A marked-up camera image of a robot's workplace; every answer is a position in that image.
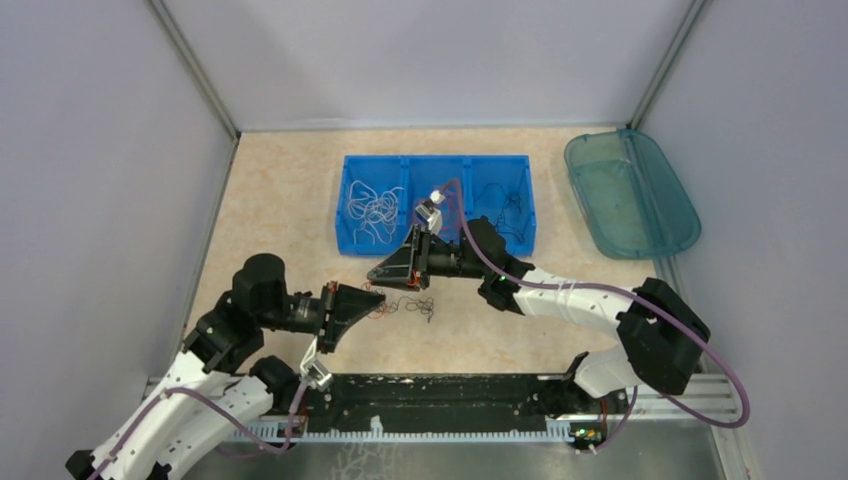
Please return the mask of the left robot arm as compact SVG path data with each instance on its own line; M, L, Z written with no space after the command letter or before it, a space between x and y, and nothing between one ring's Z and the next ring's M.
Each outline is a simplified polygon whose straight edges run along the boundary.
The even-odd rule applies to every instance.
M336 281L319 296L290 294L280 257L249 257L151 394L108 440L75 451L67 471L75 479L178 479L252 419L272 410L294 421L306 391L325 391L332 381L319 355L334 352L346 331L384 301ZM312 341L297 368L268 356L239 375L266 330L306 333Z

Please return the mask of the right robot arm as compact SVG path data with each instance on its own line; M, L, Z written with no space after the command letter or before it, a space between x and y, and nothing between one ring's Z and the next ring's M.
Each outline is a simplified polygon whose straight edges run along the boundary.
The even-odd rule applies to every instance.
M563 398L576 412L642 384L665 395L683 394L710 338L706 324L668 283L647 278L627 290L559 277L511 255L485 217L470 221L457 242L413 226L367 279L374 286L420 291L434 276L480 280L479 295L499 311L560 318L615 339L613 347L580 354L569 367Z

